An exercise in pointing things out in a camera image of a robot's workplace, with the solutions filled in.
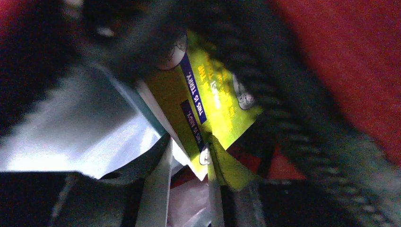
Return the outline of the red fabric backpack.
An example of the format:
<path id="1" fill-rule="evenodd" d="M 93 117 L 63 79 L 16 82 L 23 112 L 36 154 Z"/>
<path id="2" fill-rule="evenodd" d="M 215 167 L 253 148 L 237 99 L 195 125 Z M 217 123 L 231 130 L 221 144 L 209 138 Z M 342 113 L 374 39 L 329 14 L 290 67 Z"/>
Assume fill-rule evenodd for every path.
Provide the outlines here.
<path id="1" fill-rule="evenodd" d="M 35 0 L 2 4 L 0 137 L 9 139 L 61 81 L 93 60 L 118 78 L 145 77 L 180 19 L 216 45 L 210 54 L 238 73 L 283 138 L 284 155 L 364 227 L 401 224 L 401 171 L 364 134 L 339 119 L 317 77 L 296 58 L 284 20 L 260 0 Z"/>

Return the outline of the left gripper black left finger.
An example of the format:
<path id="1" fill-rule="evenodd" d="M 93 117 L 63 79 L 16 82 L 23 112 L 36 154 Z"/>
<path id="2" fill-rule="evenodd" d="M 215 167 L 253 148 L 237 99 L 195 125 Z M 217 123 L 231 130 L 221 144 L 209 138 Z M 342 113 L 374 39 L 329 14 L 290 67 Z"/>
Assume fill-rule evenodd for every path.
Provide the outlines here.
<path id="1" fill-rule="evenodd" d="M 133 227 L 145 182 L 167 150 L 163 135 L 147 152 L 95 179 L 80 172 L 1 172 L 3 227 Z"/>

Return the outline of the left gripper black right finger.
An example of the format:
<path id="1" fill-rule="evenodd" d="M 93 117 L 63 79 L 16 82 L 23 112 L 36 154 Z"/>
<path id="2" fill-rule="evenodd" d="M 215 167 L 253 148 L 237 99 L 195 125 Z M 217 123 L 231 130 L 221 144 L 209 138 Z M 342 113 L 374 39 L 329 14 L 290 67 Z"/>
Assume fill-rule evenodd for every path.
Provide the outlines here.
<path id="1" fill-rule="evenodd" d="M 347 212 L 305 180 L 263 180 L 207 143 L 213 227 L 352 227 Z"/>

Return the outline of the light blue cat notebook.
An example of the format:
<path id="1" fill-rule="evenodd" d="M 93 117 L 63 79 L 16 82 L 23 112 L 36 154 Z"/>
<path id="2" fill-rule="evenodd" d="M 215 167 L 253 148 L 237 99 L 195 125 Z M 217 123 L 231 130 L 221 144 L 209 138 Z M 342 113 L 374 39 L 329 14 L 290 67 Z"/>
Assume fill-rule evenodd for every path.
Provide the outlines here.
<path id="1" fill-rule="evenodd" d="M 117 92 L 117 97 L 122 100 L 122 104 L 128 106 L 130 118 L 129 122 L 124 124 L 124 127 L 130 129 L 142 139 L 145 138 L 145 134 L 151 134 L 152 137 L 159 138 L 166 133 L 162 124 L 136 89 L 130 88 L 119 81 L 108 68 L 95 63 L 90 64 L 90 66 L 107 77 L 113 86 L 113 90 Z"/>

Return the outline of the green book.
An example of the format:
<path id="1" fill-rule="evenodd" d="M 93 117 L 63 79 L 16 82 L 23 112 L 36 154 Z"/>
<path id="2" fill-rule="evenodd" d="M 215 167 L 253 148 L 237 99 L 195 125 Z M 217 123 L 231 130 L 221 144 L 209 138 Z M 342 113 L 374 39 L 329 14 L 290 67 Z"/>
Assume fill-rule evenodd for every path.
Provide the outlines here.
<path id="1" fill-rule="evenodd" d="M 196 46 L 185 30 L 137 91 L 176 142 L 175 159 L 200 180 L 207 174 L 206 146 L 215 136 L 230 147 L 261 113 L 235 74 Z"/>

